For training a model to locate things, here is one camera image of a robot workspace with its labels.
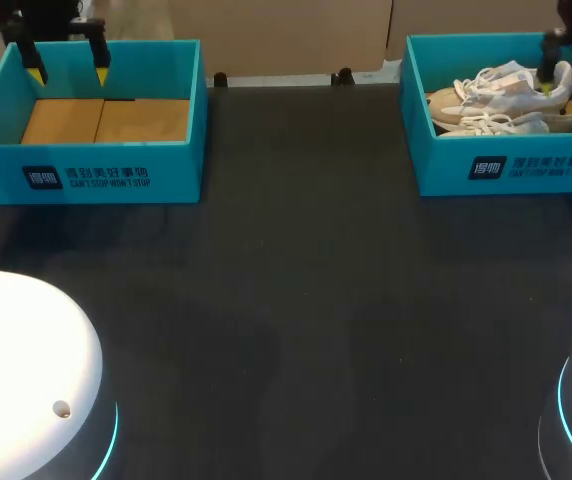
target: beige background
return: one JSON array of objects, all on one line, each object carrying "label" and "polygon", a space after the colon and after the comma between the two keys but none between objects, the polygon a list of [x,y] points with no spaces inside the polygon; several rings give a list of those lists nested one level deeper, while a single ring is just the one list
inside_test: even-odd
[{"label": "beige background", "polygon": [[534,32],[563,26],[557,0],[395,0],[386,58],[402,58],[407,35]]},{"label": "beige background", "polygon": [[379,70],[391,0],[168,0],[175,38],[200,38],[230,76]]}]

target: black surface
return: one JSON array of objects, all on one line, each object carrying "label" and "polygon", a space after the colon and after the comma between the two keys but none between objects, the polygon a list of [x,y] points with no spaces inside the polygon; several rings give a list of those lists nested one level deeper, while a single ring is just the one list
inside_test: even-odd
[{"label": "black surface", "polygon": [[126,479],[539,479],[572,197],[420,199],[395,87],[211,92],[195,206],[0,208],[70,294]]}]

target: shoe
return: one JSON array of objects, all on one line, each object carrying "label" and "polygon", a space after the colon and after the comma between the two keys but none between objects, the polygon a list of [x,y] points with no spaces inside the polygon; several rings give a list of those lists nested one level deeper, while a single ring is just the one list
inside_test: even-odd
[{"label": "shoe", "polygon": [[570,64],[557,64],[554,89],[548,95],[538,92],[539,87],[536,69],[509,62],[480,71],[475,80],[455,80],[454,88],[428,97],[428,107],[433,122],[447,131],[457,130],[463,117],[502,114],[516,118],[535,111],[559,114],[572,93]]},{"label": "shoe", "polygon": [[546,133],[572,133],[572,114],[552,115],[532,112],[511,119],[501,113],[464,117],[461,129],[444,133],[440,137],[470,137],[479,135],[535,135]]}]

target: teal box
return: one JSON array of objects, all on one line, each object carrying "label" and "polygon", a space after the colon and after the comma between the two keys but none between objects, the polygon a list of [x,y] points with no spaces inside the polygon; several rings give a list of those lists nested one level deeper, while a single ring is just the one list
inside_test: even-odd
[{"label": "teal box", "polygon": [[[407,38],[400,104],[421,195],[572,192],[572,134],[438,137],[426,102],[427,92],[485,67],[510,60],[537,67],[541,41],[541,33]],[[563,59],[572,65],[572,47]],[[474,175],[491,164],[493,174]]]},{"label": "teal box", "polygon": [[[88,42],[37,48],[45,87],[24,70],[15,44],[0,62],[0,205],[199,200],[208,114],[199,41],[108,42],[103,88]],[[186,141],[21,145],[35,102],[45,98],[190,99]]]}]

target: logo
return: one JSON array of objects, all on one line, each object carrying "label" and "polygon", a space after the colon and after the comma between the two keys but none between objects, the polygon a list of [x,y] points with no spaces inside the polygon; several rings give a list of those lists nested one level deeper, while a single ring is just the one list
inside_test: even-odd
[{"label": "logo", "polygon": [[22,172],[33,190],[61,190],[62,182],[55,167],[22,167]]},{"label": "logo", "polygon": [[468,174],[469,180],[497,180],[502,176],[506,157],[477,157]]}]

